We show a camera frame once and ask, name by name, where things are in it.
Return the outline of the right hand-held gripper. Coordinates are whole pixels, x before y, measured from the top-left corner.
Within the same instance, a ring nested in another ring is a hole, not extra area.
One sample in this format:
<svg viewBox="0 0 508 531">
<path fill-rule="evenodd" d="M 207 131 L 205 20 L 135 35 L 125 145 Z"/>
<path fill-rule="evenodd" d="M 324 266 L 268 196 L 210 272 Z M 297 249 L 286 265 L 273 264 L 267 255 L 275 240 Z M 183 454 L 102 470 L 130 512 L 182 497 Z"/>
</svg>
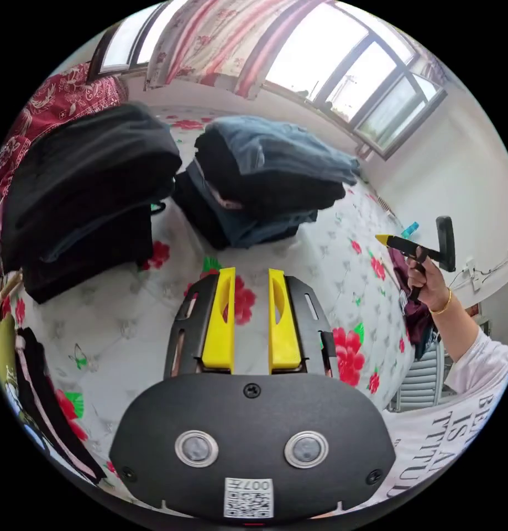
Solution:
<svg viewBox="0 0 508 531">
<path fill-rule="evenodd" d="M 403 288 L 405 288 L 408 295 L 412 296 L 413 300 L 418 300 L 420 289 L 410 289 L 408 284 L 408 266 L 406 261 L 408 258 L 417 258 L 417 248 L 420 246 L 401 237 L 387 234 L 377 234 L 375 235 L 375 238 L 382 245 L 388 246 L 389 253 L 394 262 L 394 269 L 396 272 L 401 273 Z M 435 263 L 435 265 L 437 265 L 437 267 L 439 267 L 438 261 L 434 260 L 433 254 L 430 253 L 427 248 L 423 249 L 425 250 L 426 255 Z"/>
</svg>

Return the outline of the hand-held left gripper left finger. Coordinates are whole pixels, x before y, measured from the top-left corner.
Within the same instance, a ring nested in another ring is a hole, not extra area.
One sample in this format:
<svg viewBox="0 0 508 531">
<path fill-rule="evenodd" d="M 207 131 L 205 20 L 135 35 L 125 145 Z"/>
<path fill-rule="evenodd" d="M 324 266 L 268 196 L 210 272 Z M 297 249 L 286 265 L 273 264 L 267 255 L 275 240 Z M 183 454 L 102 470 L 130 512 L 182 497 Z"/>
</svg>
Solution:
<svg viewBox="0 0 508 531">
<path fill-rule="evenodd" d="M 219 271 L 202 351 L 207 370 L 234 368 L 235 280 L 234 267 Z"/>
</svg>

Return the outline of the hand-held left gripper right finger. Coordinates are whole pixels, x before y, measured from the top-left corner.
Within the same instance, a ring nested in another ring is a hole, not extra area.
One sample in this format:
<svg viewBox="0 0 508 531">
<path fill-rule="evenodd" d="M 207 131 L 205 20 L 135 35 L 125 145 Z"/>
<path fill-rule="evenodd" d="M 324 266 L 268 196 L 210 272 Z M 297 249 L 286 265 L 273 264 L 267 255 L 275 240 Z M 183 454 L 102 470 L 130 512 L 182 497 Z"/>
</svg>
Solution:
<svg viewBox="0 0 508 531">
<path fill-rule="evenodd" d="M 270 268 L 268 277 L 269 371 L 296 371 L 301 367 L 302 357 L 285 275 L 281 270 Z"/>
</svg>

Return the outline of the person's right hand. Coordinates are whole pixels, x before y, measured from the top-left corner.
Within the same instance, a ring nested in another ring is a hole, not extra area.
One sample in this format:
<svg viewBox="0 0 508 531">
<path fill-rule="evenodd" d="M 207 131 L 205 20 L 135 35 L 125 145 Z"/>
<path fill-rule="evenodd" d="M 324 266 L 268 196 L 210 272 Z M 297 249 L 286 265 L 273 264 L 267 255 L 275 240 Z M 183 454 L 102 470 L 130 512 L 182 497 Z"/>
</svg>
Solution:
<svg viewBox="0 0 508 531">
<path fill-rule="evenodd" d="M 418 300 L 433 314 L 442 313 L 452 300 L 443 275 L 422 247 L 417 248 L 417 258 L 408 258 L 408 284 L 410 289 L 420 289 Z"/>
</svg>

